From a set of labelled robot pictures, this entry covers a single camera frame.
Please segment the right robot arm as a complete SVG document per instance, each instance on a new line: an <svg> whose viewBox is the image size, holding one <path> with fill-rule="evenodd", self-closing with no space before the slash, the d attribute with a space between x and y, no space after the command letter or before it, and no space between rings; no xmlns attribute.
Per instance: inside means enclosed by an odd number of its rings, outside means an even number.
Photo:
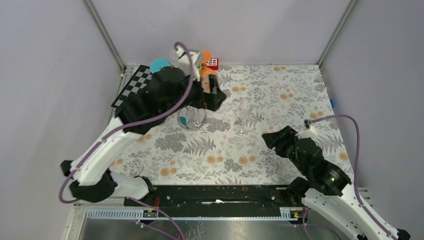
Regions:
<svg viewBox="0 0 424 240"><path fill-rule="evenodd" d="M266 146L289 159L302 174L287 187L287 201L309 207L351 240L409 240L410 234L387 223L358 193L351 178L326 160L315 143L314 125L297 132L290 126L264 133Z"/></svg>

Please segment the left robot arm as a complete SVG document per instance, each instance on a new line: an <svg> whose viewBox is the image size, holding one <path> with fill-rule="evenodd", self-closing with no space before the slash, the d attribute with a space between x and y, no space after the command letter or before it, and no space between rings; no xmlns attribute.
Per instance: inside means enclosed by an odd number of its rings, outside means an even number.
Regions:
<svg viewBox="0 0 424 240"><path fill-rule="evenodd" d="M72 201L98 203L110 197L137 199L148 206L155 200L154 186L147 177L130 177L110 170L110 165L133 142L167 117L187 106L217 111L226 99L217 73L201 70L191 79L180 68L164 66L156 71L141 65L134 77L137 92L116 108L104 132L78 159L64 160L60 167Z"/></svg>

